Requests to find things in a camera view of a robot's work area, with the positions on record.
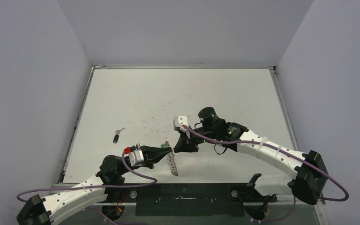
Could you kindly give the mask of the metal disc with keyrings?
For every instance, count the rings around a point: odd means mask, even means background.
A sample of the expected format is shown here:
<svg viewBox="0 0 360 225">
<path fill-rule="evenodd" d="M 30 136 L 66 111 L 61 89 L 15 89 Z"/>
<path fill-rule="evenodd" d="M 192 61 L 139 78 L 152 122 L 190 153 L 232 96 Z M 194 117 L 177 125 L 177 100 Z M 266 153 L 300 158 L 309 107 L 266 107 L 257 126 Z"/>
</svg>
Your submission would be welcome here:
<svg viewBox="0 0 360 225">
<path fill-rule="evenodd" d="M 166 159 L 167 159 L 167 163 L 169 166 L 169 170 L 171 172 L 172 175 L 178 177 L 179 173 L 178 173 L 178 169 L 177 169 L 177 165 L 174 159 L 174 152 L 173 150 L 171 150 L 167 155 L 166 155 Z"/>
</svg>

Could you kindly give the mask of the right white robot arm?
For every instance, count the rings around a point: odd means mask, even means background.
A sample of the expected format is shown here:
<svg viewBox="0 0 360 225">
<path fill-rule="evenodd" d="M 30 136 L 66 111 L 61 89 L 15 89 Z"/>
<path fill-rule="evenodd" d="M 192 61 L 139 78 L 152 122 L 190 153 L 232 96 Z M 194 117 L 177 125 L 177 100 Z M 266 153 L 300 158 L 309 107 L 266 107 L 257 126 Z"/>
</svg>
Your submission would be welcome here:
<svg viewBox="0 0 360 225">
<path fill-rule="evenodd" d="M 327 170 L 319 153 L 284 148 L 241 124 L 218 117 L 213 107 L 203 108 L 198 117 L 201 127 L 196 129 L 189 126 L 187 116 L 174 118 L 173 129 L 180 134 L 174 152 L 197 152 L 200 144 L 212 143 L 253 156 L 283 174 L 255 174 L 246 188 L 250 200 L 258 201 L 269 195 L 293 195 L 304 203 L 317 204 L 327 181 Z"/>
</svg>

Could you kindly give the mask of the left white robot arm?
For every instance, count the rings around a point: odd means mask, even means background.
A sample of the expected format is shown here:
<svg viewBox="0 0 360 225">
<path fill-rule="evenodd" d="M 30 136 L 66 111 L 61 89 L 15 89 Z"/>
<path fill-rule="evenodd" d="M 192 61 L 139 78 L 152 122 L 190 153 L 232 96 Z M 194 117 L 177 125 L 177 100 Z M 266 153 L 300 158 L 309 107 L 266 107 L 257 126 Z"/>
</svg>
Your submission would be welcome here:
<svg viewBox="0 0 360 225">
<path fill-rule="evenodd" d="M 43 189 L 22 192 L 16 198 L 24 206 L 16 220 L 20 225 L 58 225 L 95 203 L 115 202 L 124 189 L 156 184 L 156 178 L 137 173 L 136 169 L 153 169 L 170 153 L 171 147 L 138 144 L 125 148 L 121 156 L 106 156 L 96 174 L 73 187 L 57 188 L 58 193 L 44 197 L 38 194 Z"/>
</svg>

